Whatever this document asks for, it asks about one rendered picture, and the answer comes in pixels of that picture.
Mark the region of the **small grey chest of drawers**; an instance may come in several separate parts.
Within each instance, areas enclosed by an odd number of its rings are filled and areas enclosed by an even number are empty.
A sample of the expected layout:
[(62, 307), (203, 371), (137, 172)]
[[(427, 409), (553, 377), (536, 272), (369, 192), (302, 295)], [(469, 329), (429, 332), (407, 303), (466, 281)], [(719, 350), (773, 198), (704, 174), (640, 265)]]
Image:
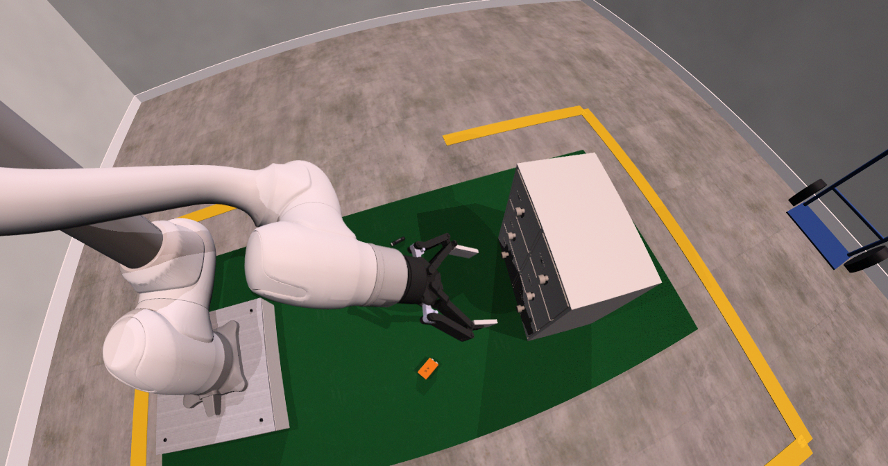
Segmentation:
[[(527, 342), (587, 326), (662, 284), (630, 214), (595, 153), (516, 166), (569, 308)], [(522, 277), (522, 275), (521, 275)]]

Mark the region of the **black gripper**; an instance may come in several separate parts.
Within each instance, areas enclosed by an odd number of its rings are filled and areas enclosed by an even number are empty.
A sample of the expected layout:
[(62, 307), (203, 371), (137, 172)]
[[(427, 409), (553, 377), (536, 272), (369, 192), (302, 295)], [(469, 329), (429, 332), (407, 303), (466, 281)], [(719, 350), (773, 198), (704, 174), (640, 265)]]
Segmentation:
[[(421, 257), (424, 251), (440, 244), (442, 244), (442, 248), (429, 263), (424, 257)], [(479, 253), (478, 249), (462, 247), (462, 245), (458, 245), (457, 241), (451, 241), (450, 235), (446, 233), (436, 236), (430, 241), (416, 241), (411, 247), (408, 247), (408, 252), (413, 255), (412, 257), (404, 255), (408, 264), (408, 284), (398, 304), (422, 306), (422, 312), (424, 312), (420, 318), (422, 324), (434, 326), (460, 342), (475, 338), (475, 333), (472, 330), (497, 324), (497, 320), (469, 320), (448, 299), (447, 293), (442, 291), (441, 274), (436, 270), (447, 255), (471, 258)], [(439, 310), (442, 314), (432, 308)]]

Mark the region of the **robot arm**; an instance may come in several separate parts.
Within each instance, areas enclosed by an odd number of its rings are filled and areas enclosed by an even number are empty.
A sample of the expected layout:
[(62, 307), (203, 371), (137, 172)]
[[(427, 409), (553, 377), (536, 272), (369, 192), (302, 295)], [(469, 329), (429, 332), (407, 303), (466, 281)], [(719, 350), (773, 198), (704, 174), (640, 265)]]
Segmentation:
[(212, 235), (191, 219), (143, 214), (202, 204), (246, 212), (257, 227), (248, 287), (280, 304), (389, 307), (408, 284), (398, 249), (358, 241), (345, 225), (323, 170), (286, 164), (85, 169), (0, 101), (0, 236), (63, 231), (117, 261), (139, 301), (107, 334), (107, 371), (133, 389), (184, 395), (187, 408), (203, 402), (218, 417), (221, 396), (248, 382), (240, 324), (212, 329)]

